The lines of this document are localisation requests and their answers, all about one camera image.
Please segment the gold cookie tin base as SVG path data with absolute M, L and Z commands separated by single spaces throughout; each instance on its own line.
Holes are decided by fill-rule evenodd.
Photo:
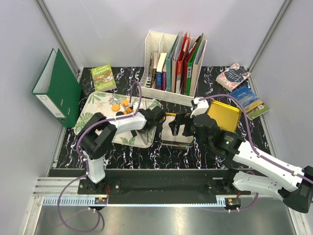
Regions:
M 166 120 L 165 122 L 170 122 L 176 117 L 176 114 L 174 113 L 166 113 Z M 182 131 L 183 131 L 184 125 L 180 127 L 180 131 L 177 136 L 175 136 L 174 141 L 162 141 L 161 143 L 163 145 L 168 145 L 168 146 L 176 146 L 180 148 L 190 148 L 193 146 L 194 138 L 192 136 L 183 136 Z

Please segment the metal serving tongs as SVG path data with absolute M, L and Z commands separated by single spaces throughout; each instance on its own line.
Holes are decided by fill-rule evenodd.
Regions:
M 148 144 L 152 141 L 151 131 L 150 130 L 132 130 L 131 134 L 133 137 L 139 137 L 144 144 Z

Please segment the black sandwich cookie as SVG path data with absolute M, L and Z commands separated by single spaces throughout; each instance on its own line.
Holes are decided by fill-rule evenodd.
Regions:
M 121 116 L 121 115 L 124 115 L 124 113 L 122 111 L 119 111 L 116 113 L 116 116 Z

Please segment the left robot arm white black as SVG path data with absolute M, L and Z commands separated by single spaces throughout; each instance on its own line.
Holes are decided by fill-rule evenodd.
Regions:
M 139 109 L 134 114 L 108 118 L 101 113 L 94 114 L 78 134 L 76 151 L 86 161 L 86 180 L 92 192 L 100 194 L 105 190 L 103 157 L 106 148 L 112 144 L 116 135 L 130 132 L 139 136 L 147 144 L 149 132 L 166 119 L 159 106 L 153 109 Z

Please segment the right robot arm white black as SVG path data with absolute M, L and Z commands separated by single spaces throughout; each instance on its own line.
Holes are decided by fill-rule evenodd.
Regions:
M 209 114 L 211 104 L 204 97 L 194 98 L 190 113 L 178 113 L 169 122 L 172 135 L 193 136 L 214 154 L 249 166 L 262 175 L 230 169 L 222 181 L 224 192 L 250 191 L 281 200 L 289 208 L 308 213 L 313 200 L 313 168 L 286 163 L 256 148 L 233 131 L 225 129 L 222 114 Z

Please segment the white paper cup front left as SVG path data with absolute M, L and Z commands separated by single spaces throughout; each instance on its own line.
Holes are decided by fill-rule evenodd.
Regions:
M 175 140 L 175 136 L 172 135 L 172 131 L 168 122 L 163 123 L 161 139 L 162 141 L 174 141 Z

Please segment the gold tin lid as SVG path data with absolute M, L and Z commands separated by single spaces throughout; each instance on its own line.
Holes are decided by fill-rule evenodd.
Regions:
M 217 122 L 217 125 L 225 131 L 236 132 L 241 110 L 231 105 L 213 100 L 207 114 Z

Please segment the orange round sandwich cookie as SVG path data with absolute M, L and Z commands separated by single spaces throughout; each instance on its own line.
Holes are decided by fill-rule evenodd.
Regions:
M 123 107 L 128 107 L 129 106 L 129 100 L 123 100 L 122 102 L 121 102 L 121 105 L 123 106 Z

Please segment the floral patterned serving tray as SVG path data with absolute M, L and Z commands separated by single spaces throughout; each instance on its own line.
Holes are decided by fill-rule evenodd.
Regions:
M 120 111 L 125 111 L 126 108 L 121 105 L 123 100 L 129 100 L 130 97 L 128 95 L 123 94 L 111 94 L 105 92 L 93 92 L 89 95 L 86 104 L 84 105 L 81 114 L 74 126 L 74 133 L 78 135 L 84 126 L 88 123 L 91 117 L 96 113 L 101 113 L 107 117 L 113 117 L 116 115 L 117 112 L 112 110 L 112 105 L 119 104 Z M 156 133 L 156 127 L 153 128 L 151 131 L 152 141 L 148 144 L 144 144 L 139 137 L 133 137 L 131 132 L 124 132 L 122 134 L 116 135 L 112 142 L 118 144 L 124 144 L 134 147 L 140 148 L 148 148 L 154 142 L 154 137 Z

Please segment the blue landscape cover book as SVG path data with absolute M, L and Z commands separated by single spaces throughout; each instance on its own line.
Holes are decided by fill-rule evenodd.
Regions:
M 230 95 L 241 103 L 250 120 L 269 111 L 269 107 L 248 86 L 241 86 L 233 90 Z

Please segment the white desk file organizer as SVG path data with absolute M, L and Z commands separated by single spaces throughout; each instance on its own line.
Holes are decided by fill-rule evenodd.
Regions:
M 149 31 L 145 39 L 142 95 L 191 106 L 205 54 L 207 39 L 189 32 Z

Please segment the floral cover paperback book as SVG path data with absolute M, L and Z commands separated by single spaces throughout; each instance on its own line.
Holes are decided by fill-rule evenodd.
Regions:
M 234 63 L 230 67 L 226 67 L 225 70 L 217 76 L 216 82 L 232 92 L 247 80 L 250 75 L 251 72 L 249 70 L 240 66 L 238 63 Z

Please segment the green treehouse paperback book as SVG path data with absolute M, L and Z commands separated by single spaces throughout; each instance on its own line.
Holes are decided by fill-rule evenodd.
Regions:
M 116 82 L 110 64 L 92 68 L 91 76 L 96 92 L 116 89 Z

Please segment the green lever arch binder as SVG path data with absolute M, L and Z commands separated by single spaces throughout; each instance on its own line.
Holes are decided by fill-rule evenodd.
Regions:
M 60 50 L 51 50 L 32 94 L 65 128 L 75 126 L 81 87 Z

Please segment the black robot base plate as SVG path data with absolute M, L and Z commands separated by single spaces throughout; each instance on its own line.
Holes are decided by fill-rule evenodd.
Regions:
M 82 179 L 78 194 L 109 194 L 110 205 L 200 206 L 238 195 L 226 169 L 108 169 L 98 184 Z

